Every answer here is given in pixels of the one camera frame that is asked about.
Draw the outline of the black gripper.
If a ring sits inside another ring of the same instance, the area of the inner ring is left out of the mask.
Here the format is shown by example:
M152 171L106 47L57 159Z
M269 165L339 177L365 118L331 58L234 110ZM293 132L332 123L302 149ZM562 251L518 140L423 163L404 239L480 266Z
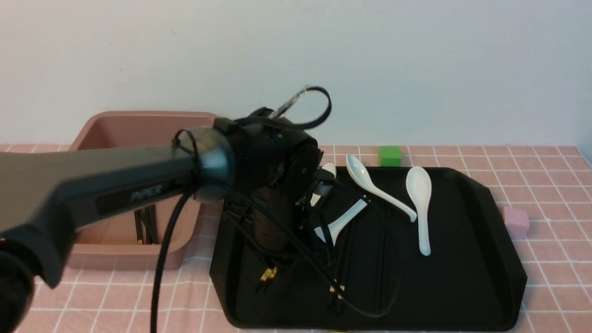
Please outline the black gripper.
M315 264L333 260L333 238L328 219L319 203L332 189L331 179L312 179L289 187L287 184L252 192L254 244L269 264L292 264L312 259Z

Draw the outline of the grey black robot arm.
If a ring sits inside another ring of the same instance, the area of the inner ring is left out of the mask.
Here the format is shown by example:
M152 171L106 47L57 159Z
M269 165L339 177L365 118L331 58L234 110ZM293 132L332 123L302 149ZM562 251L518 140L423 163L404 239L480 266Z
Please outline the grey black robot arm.
M270 231L311 257L282 213L309 199L323 152L306 123L260 108L178 130L169 145L1 154L1 331L13 333L33 298L34 278L62 280L76 233L95 222L179 196L157 259L151 331L166 253L180 211L194 198L212 203L230 192L251 204Z

